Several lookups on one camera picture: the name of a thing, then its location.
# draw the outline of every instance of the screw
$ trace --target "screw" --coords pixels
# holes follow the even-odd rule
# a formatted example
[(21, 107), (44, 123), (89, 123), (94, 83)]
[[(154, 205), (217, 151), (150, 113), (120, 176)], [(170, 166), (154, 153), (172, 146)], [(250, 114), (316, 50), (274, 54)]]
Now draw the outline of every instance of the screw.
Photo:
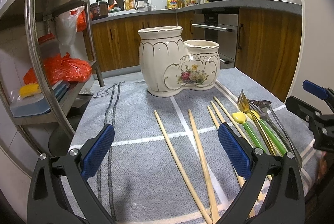
[(255, 148), (255, 149), (254, 149), (254, 152), (255, 152), (256, 154), (258, 154), (258, 155), (263, 154), (263, 150), (262, 150), (261, 148)]
[(75, 155), (77, 155), (78, 153), (79, 153), (79, 150), (76, 149), (76, 148), (70, 150), (70, 155), (71, 155), (71, 156), (75, 156)]
[(46, 154), (41, 154), (40, 156), (39, 156), (39, 159), (41, 159), (41, 160), (44, 160), (46, 158)]
[(287, 152), (287, 157), (289, 157), (290, 159), (293, 159), (293, 153), (291, 153), (291, 152)]

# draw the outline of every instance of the faucet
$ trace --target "faucet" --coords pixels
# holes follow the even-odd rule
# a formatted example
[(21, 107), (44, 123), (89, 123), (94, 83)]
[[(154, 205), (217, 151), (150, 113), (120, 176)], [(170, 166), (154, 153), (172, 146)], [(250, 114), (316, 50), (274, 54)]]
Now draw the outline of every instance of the faucet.
[[(136, 2), (136, 10), (138, 10), (138, 0), (136, 0), (136, 1), (137, 1)], [(148, 0), (146, 0), (146, 1), (147, 1), (147, 9), (148, 9), (148, 11), (151, 11), (151, 6), (150, 6)]]

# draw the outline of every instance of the shelf rack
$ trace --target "shelf rack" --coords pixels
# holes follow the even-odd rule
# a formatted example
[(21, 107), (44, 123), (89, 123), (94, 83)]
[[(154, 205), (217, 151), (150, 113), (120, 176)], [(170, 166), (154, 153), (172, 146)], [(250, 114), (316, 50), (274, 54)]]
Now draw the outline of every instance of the shelf rack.
[(68, 114), (71, 106), (74, 103), (74, 100), (80, 93), (85, 83), (72, 83), (69, 90), (63, 96), (60, 102), (57, 101), (52, 87), (47, 80), (41, 59), (37, 39), (36, 21), (49, 20), (60, 15), (61, 13), (82, 5), (85, 6), (87, 33), (90, 39), (93, 56), (93, 61), (90, 61), (90, 65), (92, 66), (92, 69), (95, 70), (99, 84), (102, 87), (104, 86), (104, 82), (96, 59), (95, 46), (92, 38), (89, 0), (7, 0), (7, 2), (0, 9), (0, 30), (23, 23), (25, 24), (31, 63), (33, 65), (36, 79), (41, 88), (41, 91), (51, 109), (50, 113), (43, 115), (14, 118), (9, 108), (10, 103), (8, 97), (6, 96), (3, 86), (0, 83), (0, 98), (8, 115), (16, 125), (19, 133), (37, 154), (41, 154), (43, 150), (33, 140), (31, 134), (23, 126), (39, 123), (58, 122), (67, 136), (72, 139), (75, 132), (66, 118), (66, 115)]

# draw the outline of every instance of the red lid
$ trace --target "red lid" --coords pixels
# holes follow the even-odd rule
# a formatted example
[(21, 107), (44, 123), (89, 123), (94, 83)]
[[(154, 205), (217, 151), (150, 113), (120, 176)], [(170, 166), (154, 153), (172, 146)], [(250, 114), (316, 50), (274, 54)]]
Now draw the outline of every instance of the red lid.
[(49, 40), (53, 40), (55, 38), (56, 38), (55, 35), (53, 35), (52, 33), (50, 33), (50, 34), (47, 34), (45, 36), (42, 36), (42, 37), (38, 38), (38, 43), (42, 44), (42, 43), (45, 43), (45, 42), (47, 42)]

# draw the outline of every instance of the gray tablecloth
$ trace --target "gray tablecloth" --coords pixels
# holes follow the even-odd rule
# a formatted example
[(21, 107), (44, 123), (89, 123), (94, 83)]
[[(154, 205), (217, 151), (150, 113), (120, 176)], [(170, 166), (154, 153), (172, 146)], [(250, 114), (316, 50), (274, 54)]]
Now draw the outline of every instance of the gray tablecloth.
[[(233, 68), (222, 70), (215, 87), (207, 91), (187, 89), (173, 97), (159, 98), (148, 93), (142, 80), (104, 87), (93, 96), (71, 149), (80, 148), (87, 139), (95, 137), (105, 123), (115, 127), (115, 141), (109, 153), (97, 174), (88, 180), (114, 220), (118, 223), (150, 224), (205, 222), (176, 167), (156, 122), (154, 110), (160, 115), (199, 198), (209, 208), (202, 168), (190, 129), (187, 110), (192, 110), (210, 168), (219, 213), (224, 213), (240, 187), (231, 162), (218, 141), (206, 106), (217, 96), (230, 113), (237, 112), (236, 97), (242, 89), (249, 99), (266, 99), (273, 103), (275, 113), (302, 155), (304, 165), (301, 176), (306, 195), (315, 182), (320, 158), (320, 153), (312, 147), (312, 133), (274, 95)], [(232, 123), (229, 122), (229, 125), (238, 134)], [(84, 217), (66, 178), (62, 180), (73, 211)], [(266, 180), (262, 190), (264, 194), (268, 186), (269, 181)], [(257, 202), (255, 210), (258, 211), (260, 206), (261, 202)]]

